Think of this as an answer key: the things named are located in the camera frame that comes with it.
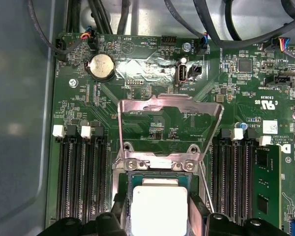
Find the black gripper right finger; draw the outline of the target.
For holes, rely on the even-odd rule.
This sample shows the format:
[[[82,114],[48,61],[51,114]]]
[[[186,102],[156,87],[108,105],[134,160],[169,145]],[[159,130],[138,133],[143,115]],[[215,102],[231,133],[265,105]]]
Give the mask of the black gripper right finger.
[[[190,194],[188,219],[195,236],[287,236],[265,220],[252,218],[238,225],[221,213],[209,212],[202,199]]]

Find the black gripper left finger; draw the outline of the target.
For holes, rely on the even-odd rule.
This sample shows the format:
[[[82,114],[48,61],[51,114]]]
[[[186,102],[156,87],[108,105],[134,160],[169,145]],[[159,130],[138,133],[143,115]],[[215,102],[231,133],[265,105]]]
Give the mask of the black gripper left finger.
[[[125,236],[122,220],[126,195],[117,193],[109,212],[102,212],[94,220],[83,224],[80,219],[60,219],[43,231],[44,236]]]

